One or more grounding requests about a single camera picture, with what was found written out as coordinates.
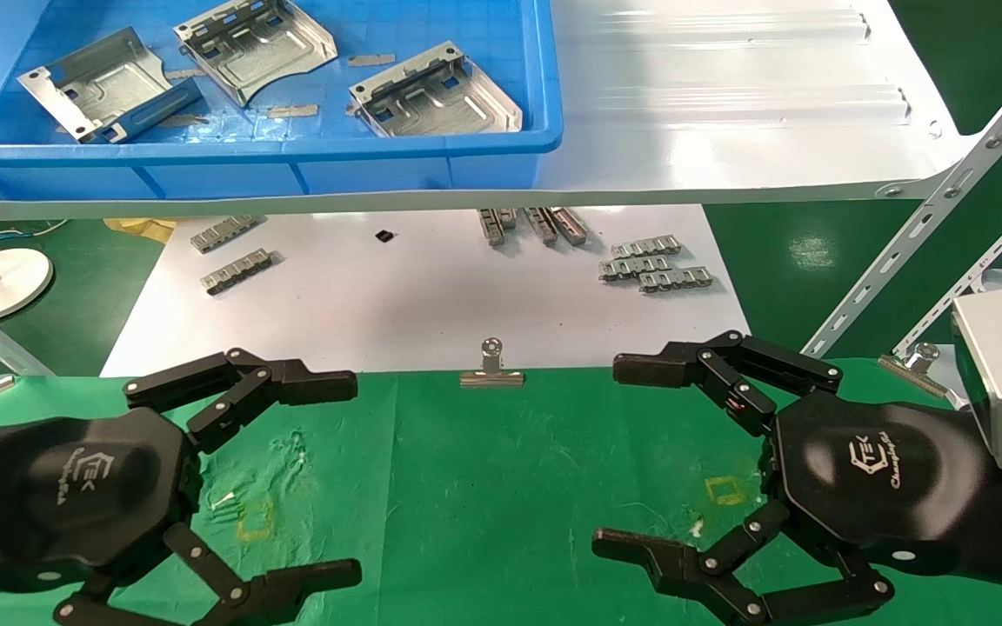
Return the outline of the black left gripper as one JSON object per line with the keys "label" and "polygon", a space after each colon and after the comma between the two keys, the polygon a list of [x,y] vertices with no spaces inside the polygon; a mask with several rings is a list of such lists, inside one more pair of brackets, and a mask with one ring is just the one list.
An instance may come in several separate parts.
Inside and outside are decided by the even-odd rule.
{"label": "black left gripper", "polygon": [[[234,348],[127,382],[133,410],[122,416],[0,425],[0,593],[43,593],[90,578],[53,611],[56,623],[170,625],[111,606],[109,596],[171,553],[217,596],[195,625],[294,622],[310,595],[358,586],[361,563],[331,560],[240,579],[188,527],[203,484],[197,451],[219,451],[275,404],[357,395],[354,372],[311,372],[299,359],[264,360]],[[159,415],[204,399],[212,404],[188,420],[188,436]]]}

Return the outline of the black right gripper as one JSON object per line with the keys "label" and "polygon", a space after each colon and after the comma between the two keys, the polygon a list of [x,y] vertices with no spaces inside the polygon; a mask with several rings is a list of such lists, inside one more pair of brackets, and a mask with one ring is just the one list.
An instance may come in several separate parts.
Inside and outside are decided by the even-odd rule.
{"label": "black right gripper", "polygon": [[[957,412],[840,399],[840,369],[736,331],[668,342],[657,354],[617,354],[612,375],[635,387],[699,388],[748,435],[772,433],[777,491],[792,508],[768,502],[707,551],[596,529],[593,554],[643,567],[656,593],[700,603],[724,625],[824,625],[870,615],[894,598],[868,562],[922,576],[963,565],[964,529],[989,452]],[[803,399],[777,415],[755,381]],[[799,543],[826,554],[840,578],[755,593],[737,569],[792,523]]]}

